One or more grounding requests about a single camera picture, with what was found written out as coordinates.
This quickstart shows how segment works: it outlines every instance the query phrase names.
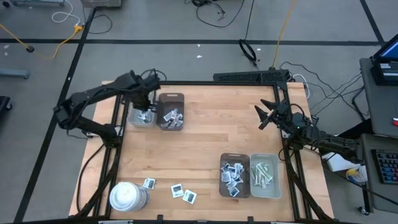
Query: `gray floor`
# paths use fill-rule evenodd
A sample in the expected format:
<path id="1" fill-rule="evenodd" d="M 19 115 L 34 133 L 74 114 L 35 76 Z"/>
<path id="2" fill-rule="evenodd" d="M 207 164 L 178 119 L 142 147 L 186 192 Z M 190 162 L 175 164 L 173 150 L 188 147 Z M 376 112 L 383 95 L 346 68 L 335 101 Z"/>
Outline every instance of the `gray floor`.
<path id="1" fill-rule="evenodd" d="M 74 14 L 83 20 L 81 4 L 72 0 Z M 240 6 L 239 0 L 220 1 L 227 12 L 226 23 Z M 385 40 L 398 31 L 398 18 L 394 10 L 396 0 L 367 0 L 369 8 Z M 121 10 L 100 11 L 113 20 L 113 29 L 107 34 L 88 36 L 88 39 L 239 39 L 246 33 L 251 1 L 231 26 L 219 29 L 197 21 L 195 8 L 183 0 L 125 1 Z M 69 18 L 61 24 L 51 21 L 56 11 L 69 11 L 56 6 L 30 5 L 0 7 L 0 21 L 20 38 L 64 39 L 72 32 L 76 19 Z M 289 0 L 255 2 L 248 39 L 276 40 Z M 218 15 L 210 6 L 201 9 L 200 15 L 216 22 Z M 104 18 L 96 19 L 91 31 L 108 27 Z M 0 30 L 0 38 L 10 38 Z M 284 40 L 356 40 L 377 41 L 369 21 L 357 0 L 299 0 L 286 27 Z M 52 54 L 55 44 L 34 44 L 38 52 Z M 0 67 L 28 69 L 28 80 L 0 78 L 0 95 L 7 95 L 14 103 L 0 128 L 0 223 L 12 222 L 26 184 L 47 131 L 52 107 L 55 106 L 77 45 L 66 44 L 55 60 L 48 61 L 27 54 L 19 44 L 0 43 Z M 255 45 L 261 70 L 272 63 L 274 45 Z M 379 47 L 299 46 L 282 45 L 276 65 L 284 61 L 302 63 L 317 72 L 321 79 L 338 88 L 359 74 L 359 59 L 369 57 Z M 69 94 L 99 85 L 102 80 L 112 80 L 133 69 L 141 73 L 148 68 L 165 72 L 169 80 L 211 80 L 218 72 L 255 70 L 237 45 L 157 44 L 115 45 L 86 44 L 77 65 Z M 321 85 L 311 73 L 300 67 L 284 65 L 293 74 L 302 74 L 308 82 Z M 347 91 L 362 86 L 359 79 Z M 310 85 L 310 106 L 323 99 L 319 88 Z M 352 95 L 346 96 L 350 101 Z M 365 95 L 357 99 L 365 113 L 368 108 Z M 316 113 L 329 101 L 316 106 Z M 93 107 L 85 111 L 93 115 Z M 359 116 L 341 100 L 335 100 L 320 114 L 319 127 L 330 133 L 340 133 L 360 122 Z M 24 221 L 62 218 L 68 215 L 78 171 L 86 142 L 67 138 L 56 129 L 49 151 L 30 201 Z M 346 222 L 393 223 L 398 215 L 376 211 L 369 217 L 360 215 L 355 208 L 362 205 L 361 190 L 349 183 L 326 174 L 335 217 Z"/>

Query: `yellow cable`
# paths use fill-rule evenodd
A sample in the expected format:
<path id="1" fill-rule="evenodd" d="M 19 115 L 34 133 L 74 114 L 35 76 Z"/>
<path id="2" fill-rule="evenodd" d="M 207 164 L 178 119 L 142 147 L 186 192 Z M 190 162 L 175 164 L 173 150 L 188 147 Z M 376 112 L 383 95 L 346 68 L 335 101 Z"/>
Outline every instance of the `yellow cable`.
<path id="1" fill-rule="evenodd" d="M 282 39 L 282 34 L 283 34 L 284 31 L 285 31 L 285 27 L 286 27 L 287 21 L 289 21 L 289 18 L 290 18 L 290 15 L 292 14 L 293 7 L 294 7 L 294 4 L 295 4 L 295 3 L 296 3 L 296 0 L 292 0 L 292 5 L 290 6 L 289 13 L 288 13 L 287 16 L 286 16 L 284 25 L 282 26 L 282 30 L 280 31 L 279 38 L 278 38 L 278 43 L 276 44 L 276 50 L 275 50 L 274 61 L 272 62 L 272 68 L 274 68 L 276 58 L 278 57 L 279 42 L 280 42 L 280 40 Z"/>
<path id="2" fill-rule="evenodd" d="M 23 43 L 20 39 L 18 39 L 18 37 L 16 37 L 11 31 L 9 31 L 7 28 L 5 28 L 2 24 L 0 24 L 0 27 L 1 27 L 2 29 L 4 29 L 7 33 L 9 33 L 14 39 L 16 39 L 16 40 L 17 40 L 20 44 L 22 44 L 26 49 L 29 48 L 29 46 L 28 46 L 27 44 Z M 83 27 L 82 27 L 82 26 L 78 26 L 78 25 L 74 26 L 73 28 L 75 29 L 75 31 L 73 32 L 73 34 L 72 34 L 68 39 L 66 39 L 66 40 L 64 40 L 63 42 L 61 42 L 61 44 L 58 44 L 57 48 L 55 49 L 55 53 L 52 55 L 52 57 L 47 57 L 47 56 L 41 55 L 41 54 L 37 53 L 36 51 L 34 51 L 33 54 L 35 54 L 35 55 L 37 55 L 37 56 L 39 56 L 39 57 L 42 57 L 42 58 L 44 58 L 44 59 L 48 59 L 48 60 L 54 59 L 54 58 L 57 56 L 57 54 L 58 54 L 58 49 L 61 47 L 61 45 L 64 44 L 64 43 L 66 43 L 66 42 L 68 42 L 68 41 L 69 41 L 70 39 L 72 39 L 77 33 L 79 33 L 81 30 L 83 30 Z"/>

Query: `laptop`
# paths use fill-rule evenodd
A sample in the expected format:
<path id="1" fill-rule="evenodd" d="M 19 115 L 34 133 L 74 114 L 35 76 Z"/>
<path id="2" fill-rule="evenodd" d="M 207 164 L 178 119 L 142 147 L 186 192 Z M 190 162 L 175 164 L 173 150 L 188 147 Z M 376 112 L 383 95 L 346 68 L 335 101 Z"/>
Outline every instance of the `laptop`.
<path id="1" fill-rule="evenodd" d="M 371 71 L 376 84 L 398 86 L 398 34 L 371 58 Z"/>

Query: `computer screen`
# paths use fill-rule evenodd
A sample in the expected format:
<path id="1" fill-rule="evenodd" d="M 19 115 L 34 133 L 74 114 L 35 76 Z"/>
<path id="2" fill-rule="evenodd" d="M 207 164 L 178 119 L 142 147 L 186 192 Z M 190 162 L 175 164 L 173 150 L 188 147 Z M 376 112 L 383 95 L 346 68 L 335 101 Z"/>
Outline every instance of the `computer screen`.
<path id="1" fill-rule="evenodd" d="M 395 41 L 389 48 L 387 48 L 382 54 L 381 57 L 385 58 L 396 58 L 398 59 L 398 40 Z"/>

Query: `wooden table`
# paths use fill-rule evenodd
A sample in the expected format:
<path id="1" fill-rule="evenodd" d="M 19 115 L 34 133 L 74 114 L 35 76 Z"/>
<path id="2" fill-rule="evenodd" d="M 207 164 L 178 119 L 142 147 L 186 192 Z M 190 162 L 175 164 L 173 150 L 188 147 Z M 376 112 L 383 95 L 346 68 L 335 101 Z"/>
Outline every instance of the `wooden table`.
<path id="1" fill-rule="evenodd" d="M 302 83 L 288 83 L 291 103 L 299 104 L 307 115 L 309 109 Z M 179 132 L 161 131 L 159 127 L 135 128 L 127 123 L 119 163 L 117 182 L 142 185 L 147 177 L 155 178 L 150 201 L 140 211 L 111 212 L 114 219 L 155 220 L 162 214 L 165 220 L 247 220 L 293 221 L 292 202 L 285 163 L 279 161 L 280 199 L 249 197 L 232 199 L 218 191 L 220 155 L 224 152 L 251 155 L 255 152 L 278 154 L 282 149 L 280 132 L 275 125 L 259 130 L 259 118 L 254 105 L 260 99 L 275 101 L 271 86 L 203 86 L 167 85 L 158 93 L 185 95 L 184 128 Z M 97 103 L 94 120 L 110 123 L 115 98 Z M 101 145 L 100 139 L 90 139 L 82 165 Z M 333 216 L 328 189 L 320 158 L 317 154 L 300 151 L 307 189 L 325 213 Z M 88 165 L 81 183 L 80 205 L 97 188 L 104 150 Z M 198 194 L 193 205 L 182 198 L 173 198 L 170 186 L 181 183 L 184 189 Z M 305 217 L 302 197 L 297 198 L 300 216 Z M 104 212 L 108 190 L 104 191 L 101 212 Z M 70 214 L 76 213 L 76 195 Z"/>

